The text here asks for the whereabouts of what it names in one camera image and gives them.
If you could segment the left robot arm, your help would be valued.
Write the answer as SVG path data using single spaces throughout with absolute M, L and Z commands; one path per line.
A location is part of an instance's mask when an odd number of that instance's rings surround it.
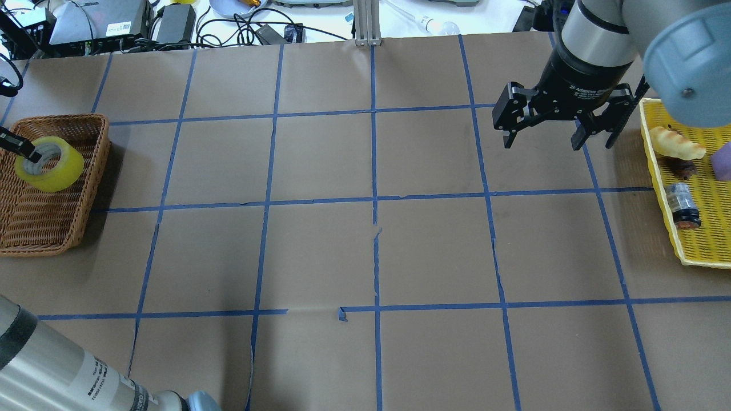
M 83 173 L 83 156 L 62 138 L 31 141 L 3 128 L 2 148 L 16 155 L 18 177 L 44 192 L 65 190 Z M 4 410 L 220 409 L 206 391 L 152 394 L 7 297 L 1 306 Z

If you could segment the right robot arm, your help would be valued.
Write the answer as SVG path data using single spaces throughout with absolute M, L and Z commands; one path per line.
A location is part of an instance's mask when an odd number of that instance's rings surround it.
M 728 1 L 576 1 L 537 85 L 507 83 L 493 127 L 510 148 L 525 128 L 576 120 L 575 151 L 601 132 L 611 148 L 648 89 L 687 127 L 725 127 L 729 16 Z

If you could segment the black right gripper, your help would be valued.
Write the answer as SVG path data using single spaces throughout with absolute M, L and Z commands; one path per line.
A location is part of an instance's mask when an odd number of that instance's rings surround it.
M 537 114 L 555 114 L 555 110 L 561 115 L 582 110 L 571 137 L 573 150 L 579 151 L 588 138 L 601 132 L 610 134 L 605 148 L 613 148 L 636 107 L 631 87 L 618 86 L 630 66 L 596 66 L 572 54 L 565 44 L 555 44 L 537 86 L 524 88 L 509 82 L 493 108 L 493 127 L 502 132 L 504 148 L 512 147 L 521 130 L 538 124 Z M 605 102 L 600 115 L 588 111 Z

